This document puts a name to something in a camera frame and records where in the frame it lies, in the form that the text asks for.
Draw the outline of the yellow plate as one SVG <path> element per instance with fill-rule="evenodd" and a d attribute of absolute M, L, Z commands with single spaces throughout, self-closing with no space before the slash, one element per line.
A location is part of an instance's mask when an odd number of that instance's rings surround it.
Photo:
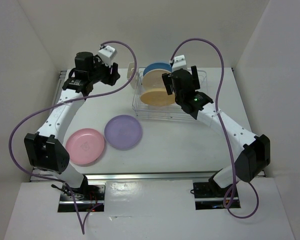
<path fill-rule="evenodd" d="M 174 95 L 168 95 L 165 88 L 153 88 L 141 94 L 140 100 L 147 105 L 163 107 L 175 103 Z"/>

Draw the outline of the blue plate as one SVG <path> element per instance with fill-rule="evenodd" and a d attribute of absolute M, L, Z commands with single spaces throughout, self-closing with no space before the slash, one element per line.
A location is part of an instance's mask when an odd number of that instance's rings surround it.
<path fill-rule="evenodd" d="M 172 67 L 167 62 L 162 62 L 162 61 L 153 62 L 143 70 L 143 75 L 145 76 L 148 72 L 153 71 L 153 70 L 165 70 L 165 71 L 171 72 Z"/>

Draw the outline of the purple plate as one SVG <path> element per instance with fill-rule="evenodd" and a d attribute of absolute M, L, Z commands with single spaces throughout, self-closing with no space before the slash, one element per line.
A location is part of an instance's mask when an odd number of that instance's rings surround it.
<path fill-rule="evenodd" d="M 143 136 L 140 122 L 131 115 L 117 115 L 104 128 L 106 141 L 118 150 L 130 150 L 135 147 Z"/>

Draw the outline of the pink plate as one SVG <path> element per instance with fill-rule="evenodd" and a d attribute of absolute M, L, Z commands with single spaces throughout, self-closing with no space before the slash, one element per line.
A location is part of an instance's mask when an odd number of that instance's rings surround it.
<path fill-rule="evenodd" d="M 99 131 L 92 128 L 83 128 L 77 130 L 68 138 L 65 148 L 72 163 L 89 165 L 103 154 L 105 139 Z"/>

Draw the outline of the cream plate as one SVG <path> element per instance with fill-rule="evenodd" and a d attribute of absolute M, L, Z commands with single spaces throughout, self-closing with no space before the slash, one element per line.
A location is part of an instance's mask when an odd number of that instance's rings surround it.
<path fill-rule="evenodd" d="M 142 78 L 142 86 L 147 90 L 164 88 L 164 82 L 162 79 L 163 74 L 170 74 L 169 70 L 165 69 L 154 69 L 147 72 Z"/>

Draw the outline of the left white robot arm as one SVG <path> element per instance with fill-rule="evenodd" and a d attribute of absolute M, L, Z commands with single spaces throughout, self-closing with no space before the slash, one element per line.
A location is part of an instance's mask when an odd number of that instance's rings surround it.
<path fill-rule="evenodd" d="M 64 137 L 93 85 L 102 82 L 113 86 L 120 78 L 118 64 L 113 61 L 116 55 L 117 50 L 111 46 L 100 49 L 97 54 L 77 53 L 75 67 L 62 86 L 59 105 L 36 133 L 28 133 L 24 138 L 30 164 L 66 182 L 78 200 L 85 199 L 90 188 L 87 177 L 70 164 L 70 155 L 63 146 Z"/>

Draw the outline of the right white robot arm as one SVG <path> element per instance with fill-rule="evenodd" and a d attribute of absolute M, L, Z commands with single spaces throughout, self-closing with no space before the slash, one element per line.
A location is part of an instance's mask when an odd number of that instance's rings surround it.
<path fill-rule="evenodd" d="M 270 139 L 245 129 L 218 110 L 212 98 L 199 91 L 200 83 L 196 66 L 191 71 L 179 69 L 162 74 L 168 95 L 174 95 L 181 109 L 216 133 L 224 136 L 231 146 L 234 163 L 221 169 L 209 180 L 209 192 L 221 196 L 234 181 L 249 183 L 267 167 L 271 160 Z"/>

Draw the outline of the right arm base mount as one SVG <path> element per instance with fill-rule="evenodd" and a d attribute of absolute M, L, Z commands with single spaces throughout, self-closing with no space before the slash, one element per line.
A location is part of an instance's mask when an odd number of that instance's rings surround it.
<path fill-rule="evenodd" d="M 208 182 L 194 182 L 190 193 L 194 195 L 194 203 L 196 210 L 220 210 L 224 209 L 224 196 L 226 188 L 211 189 Z"/>

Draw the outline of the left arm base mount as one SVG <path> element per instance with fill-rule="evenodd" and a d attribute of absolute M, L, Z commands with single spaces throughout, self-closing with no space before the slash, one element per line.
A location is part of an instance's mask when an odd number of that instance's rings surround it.
<path fill-rule="evenodd" d="M 70 190 L 64 184 L 62 187 L 52 184 L 51 187 L 60 191 L 57 211 L 59 213 L 74 213 L 76 208 Z M 72 192 L 78 211 L 80 213 L 103 212 L 105 208 L 105 190 L 105 184 L 89 185 L 85 194 L 80 194 L 73 189 Z"/>

